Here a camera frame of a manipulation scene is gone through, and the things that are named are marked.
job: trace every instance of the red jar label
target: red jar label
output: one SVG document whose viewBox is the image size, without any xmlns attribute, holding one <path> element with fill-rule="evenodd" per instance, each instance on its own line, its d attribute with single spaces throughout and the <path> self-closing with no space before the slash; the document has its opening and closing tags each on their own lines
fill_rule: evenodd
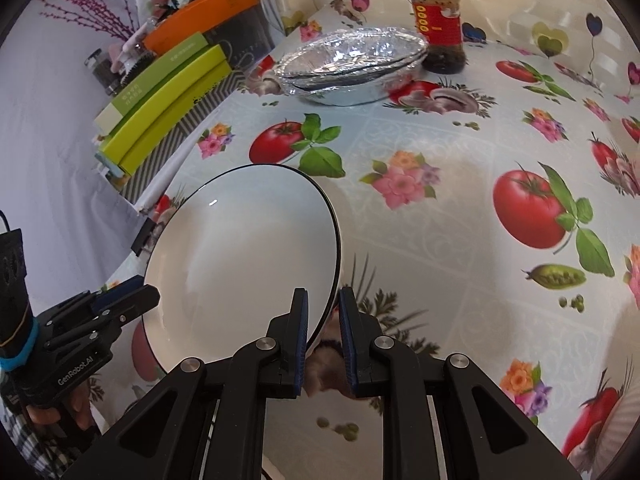
<svg viewBox="0 0 640 480">
<path fill-rule="evenodd" d="M 444 16 L 449 9 L 437 5 L 414 4 L 415 26 L 431 44 L 458 45 L 462 43 L 459 16 Z"/>
</svg>

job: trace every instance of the orange container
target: orange container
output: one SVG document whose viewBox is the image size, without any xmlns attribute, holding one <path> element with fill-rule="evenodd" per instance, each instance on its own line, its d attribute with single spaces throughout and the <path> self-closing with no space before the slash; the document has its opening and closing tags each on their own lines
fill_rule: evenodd
<svg viewBox="0 0 640 480">
<path fill-rule="evenodd" d="M 259 0 L 195 0 L 169 16 L 149 34 L 145 47 L 162 56 L 196 32 L 207 32 L 258 5 Z"/>
</svg>

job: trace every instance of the pea pod print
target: pea pod print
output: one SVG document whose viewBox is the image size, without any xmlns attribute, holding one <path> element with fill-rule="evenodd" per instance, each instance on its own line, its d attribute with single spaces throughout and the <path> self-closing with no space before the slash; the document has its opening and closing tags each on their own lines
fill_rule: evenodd
<svg viewBox="0 0 640 480">
<path fill-rule="evenodd" d="M 587 281 L 587 277 L 580 269 L 560 264 L 543 264 L 527 272 L 527 280 L 533 280 L 539 285 L 551 290 L 561 290 L 578 286 Z"/>
</svg>

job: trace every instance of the blue band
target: blue band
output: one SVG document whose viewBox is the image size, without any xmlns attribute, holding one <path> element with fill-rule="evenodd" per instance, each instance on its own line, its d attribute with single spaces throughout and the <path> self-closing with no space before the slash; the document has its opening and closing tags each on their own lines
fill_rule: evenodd
<svg viewBox="0 0 640 480">
<path fill-rule="evenodd" d="M 33 318 L 33 325 L 31 326 L 31 332 L 29 332 L 29 337 L 27 341 L 25 341 L 22 350 L 17 356 L 5 359 L 0 357 L 0 368 L 5 372 L 12 372 L 17 367 L 22 366 L 27 362 L 29 355 L 31 354 L 31 350 L 33 350 L 33 346 L 36 344 L 36 339 L 38 338 L 38 321 Z"/>
</svg>

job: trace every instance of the orange flower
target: orange flower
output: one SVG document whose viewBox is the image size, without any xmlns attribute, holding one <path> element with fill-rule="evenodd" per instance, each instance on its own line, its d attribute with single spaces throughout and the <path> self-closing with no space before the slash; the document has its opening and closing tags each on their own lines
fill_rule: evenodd
<svg viewBox="0 0 640 480">
<path fill-rule="evenodd" d="M 226 124 L 218 123 L 211 129 L 211 133 L 216 137 L 222 137 L 226 135 L 228 129 L 229 127 Z"/>
<path fill-rule="evenodd" d="M 632 264 L 640 266 L 640 246 L 631 244 L 631 257 L 629 259 Z"/>
<path fill-rule="evenodd" d="M 513 395 L 523 394 L 533 389 L 531 363 L 524 363 L 514 359 L 506 375 L 500 380 L 500 387 Z"/>
<path fill-rule="evenodd" d="M 395 152 L 389 160 L 389 164 L 403 170 L 414 170 L 420 167 L 418 161 L 415 160 L 415 155 L 411 152 Z"/>
<path fill-rule="evenodd" d="M 548 112 L 545 112 L 544 110 L 540 110 L 539 108 L 533 108 L 531 110 L 531 115 L 533 115 L 536 118 L 543 119 L 543 120 L 550 120 L 551 119 L 551 115 L 549 115 Z"/>
</svg>

